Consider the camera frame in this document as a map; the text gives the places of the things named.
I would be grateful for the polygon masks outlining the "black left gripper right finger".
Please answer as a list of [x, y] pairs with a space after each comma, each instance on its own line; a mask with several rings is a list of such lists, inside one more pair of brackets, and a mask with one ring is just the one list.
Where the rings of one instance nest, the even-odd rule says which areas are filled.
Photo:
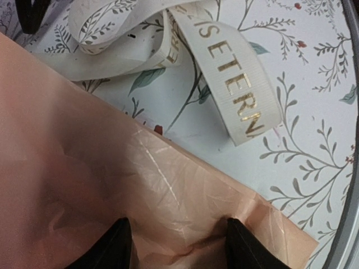
[[289, 269], [272, 255], [238, 219], [227, 220], [225, 257], [231, 269]]

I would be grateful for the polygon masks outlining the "beige wrapping paper sheet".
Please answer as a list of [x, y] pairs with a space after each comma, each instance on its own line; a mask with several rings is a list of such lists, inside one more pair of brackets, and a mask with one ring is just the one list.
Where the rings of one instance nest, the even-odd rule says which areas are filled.
[[127, 218], [132, 268], [226, 268], [227, 220], [304, 268], [317, 246], [255, 191], [1, 36], [1, 267], [65, 268]]

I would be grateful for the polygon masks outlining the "white lace ribbon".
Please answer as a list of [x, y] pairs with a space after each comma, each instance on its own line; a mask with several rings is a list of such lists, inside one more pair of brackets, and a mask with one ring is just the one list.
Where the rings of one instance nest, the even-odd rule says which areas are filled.
[[280, 107], [256, 52], [235, 28], [214, 21], [205, 1], [74, 1], [67, 32], [76, 51], [38, 58], [71, 81], [179, 64], [194, 56], [235, 145], [276, 127]]

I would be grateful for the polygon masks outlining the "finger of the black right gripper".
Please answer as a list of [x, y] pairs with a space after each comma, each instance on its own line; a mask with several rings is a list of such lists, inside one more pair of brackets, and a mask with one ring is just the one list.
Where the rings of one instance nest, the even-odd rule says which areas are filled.
[[23, 33], [35, 34], [47, 11], [47, 0], [15, 0], [15, 5]]

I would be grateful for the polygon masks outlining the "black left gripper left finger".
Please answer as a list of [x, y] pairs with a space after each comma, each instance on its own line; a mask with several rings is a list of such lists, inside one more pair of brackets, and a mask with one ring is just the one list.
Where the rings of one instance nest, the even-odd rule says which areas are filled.
[[130, 268], [132, 233], [127, 218], [118, 219], [70, 269]]

